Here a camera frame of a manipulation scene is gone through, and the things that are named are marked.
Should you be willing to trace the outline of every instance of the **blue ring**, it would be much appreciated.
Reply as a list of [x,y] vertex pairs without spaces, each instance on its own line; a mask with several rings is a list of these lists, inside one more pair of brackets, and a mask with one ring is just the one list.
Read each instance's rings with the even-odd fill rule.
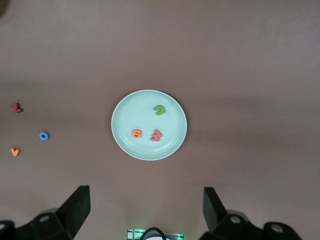
[[42,131],[42,132],[40,132],[40,134],[39,134],[39,138],[40,138],[42,141],[47,141],[47,140],[50,138],[50,135],[49,135],[49,133],[47,133],[46,131]]

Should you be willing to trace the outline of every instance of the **light green plate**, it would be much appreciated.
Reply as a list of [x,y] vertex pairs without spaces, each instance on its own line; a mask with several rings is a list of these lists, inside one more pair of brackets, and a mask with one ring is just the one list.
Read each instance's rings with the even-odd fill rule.
[[[165,109],[160,115],[154,110],[158,105]],[[111,129],[116,143],[127,154],[154,161],[178,150],[187,134],[187,119],[179,103],[171,96],[156,90],[140,90],[123,98],[115,107]],[[141,130],[140,138],[133,137],[135,129]],[[162,137],[159,141],[151,141],[156,129]]]

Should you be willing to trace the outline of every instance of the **small toy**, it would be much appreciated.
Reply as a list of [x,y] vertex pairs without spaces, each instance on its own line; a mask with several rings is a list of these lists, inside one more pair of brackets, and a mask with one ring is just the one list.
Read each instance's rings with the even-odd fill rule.
[[22,108],[20,108],[20,104],[17,102],[17,103],[14,103],[10,106],[10,108],[13,108],[14,109],[14,113],[15,114],[18,114],[18,113],[21,113],[23,111]]
[[157,105],[157,106],[155,106],[154,108],[153,108],[153,110],[158,110],[157,112],[156,112],[156,114],[157,115],[161,115],[161,114],[164,114],[165,113],[165,107],[164,106],[162,106],[162,105]]
[[39,134],[39,138],[40,138],[42,141],[47,141],[47,140],[50,138],[50,134],[47,133],[46,131],[42,131],[42,132],[40,132],[40,134]]
[[142,132],[140,129],[135,129],[132,131],[132,137],[134,137],[135,139],[139,139],[142,137]]
[[156,129],[154,130],[154,134],[152,134],[152,137],[150,138],[150,140],[153,142],[159,142],[161,137],[162,137],[162,133],[158,129]]
[[18,156],[19,155],[19,153],[21,152],[21,150],[20,149],[16,149],[16,148],[11,148],[11,153],[12,153],[12,155],[13,156]]

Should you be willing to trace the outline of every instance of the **black cable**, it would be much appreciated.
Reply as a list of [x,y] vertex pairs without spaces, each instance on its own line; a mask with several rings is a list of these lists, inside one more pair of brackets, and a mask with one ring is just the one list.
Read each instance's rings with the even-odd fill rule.
[[162,237],[162,240],[167,240],[165,234],[159,229],[159,228],[156,228],[156,227],[151,227],[147,230],[145,230],[145,232],[142,234],[142,236],[140,237],[139,240],[144,240],[145,236],[150,233],[151,231],[156,231],[160,234],[160,236]]

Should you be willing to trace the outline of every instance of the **plate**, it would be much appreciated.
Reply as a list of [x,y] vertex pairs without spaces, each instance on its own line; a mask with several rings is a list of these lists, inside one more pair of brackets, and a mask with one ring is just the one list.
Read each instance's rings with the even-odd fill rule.
[[135,91],[115,107],[111,130],[119,147],[147,161],[164,159],[177,151],[187,134],[186,115],[168,94]]

